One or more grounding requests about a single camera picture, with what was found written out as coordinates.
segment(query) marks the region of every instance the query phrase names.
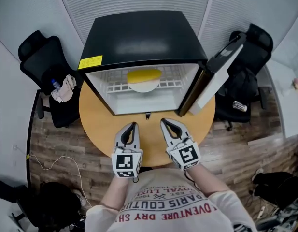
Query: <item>yellow sponge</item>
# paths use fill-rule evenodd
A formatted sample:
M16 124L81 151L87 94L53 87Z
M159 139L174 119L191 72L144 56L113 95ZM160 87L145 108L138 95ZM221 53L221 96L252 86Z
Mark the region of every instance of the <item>yellow sponge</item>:
M158 69L143 69L130 71L127 74L128 83L142 83L155 79L159 79L162 71Z

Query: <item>chair backrest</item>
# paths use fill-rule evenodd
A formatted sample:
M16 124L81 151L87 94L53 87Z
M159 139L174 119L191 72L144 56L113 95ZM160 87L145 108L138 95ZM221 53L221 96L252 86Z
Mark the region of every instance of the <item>chair backrest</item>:
M233 32L229 40L232 40L239 33L241 32ZM273 40L266 31L259 26L250 24L245 34L246 42L243 44L243 49L238 54L237 58L228 69L229 74L233 71L237 71L238 68L245 67L252 71L254 75L257 75L271 58Z
M39 31L32 33L20 45L20 70L30 77L46 94L54 89L51 79L60 84L62 77L73 74L65 60L61 42L57 36L45 38Z

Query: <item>white t-shirt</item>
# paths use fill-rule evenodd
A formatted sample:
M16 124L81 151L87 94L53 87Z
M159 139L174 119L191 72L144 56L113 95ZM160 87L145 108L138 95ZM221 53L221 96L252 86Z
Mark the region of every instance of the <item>white t-shirt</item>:
M96 205L86 213L86 232L257 232L233 191L206 198L178 169L156 169L130 182L120 211Z

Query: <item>mini fridge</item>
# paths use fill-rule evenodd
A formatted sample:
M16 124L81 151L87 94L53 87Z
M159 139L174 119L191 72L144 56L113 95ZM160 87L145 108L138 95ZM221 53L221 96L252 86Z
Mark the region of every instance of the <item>mini fridge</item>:
M113 14L95 19L78 72L113 115L196 114L227 80L244 41L240 34L208 61L182 12ZM131 89L127 73L139 69L161 70L154 90Z

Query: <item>white plate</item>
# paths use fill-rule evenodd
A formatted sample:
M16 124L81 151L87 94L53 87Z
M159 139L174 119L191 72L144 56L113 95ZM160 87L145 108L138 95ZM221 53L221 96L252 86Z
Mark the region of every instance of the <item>white plate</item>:
M155 89L160 83L160 79L155 79L141 83L128 83L128 86L139 93L147 93Z

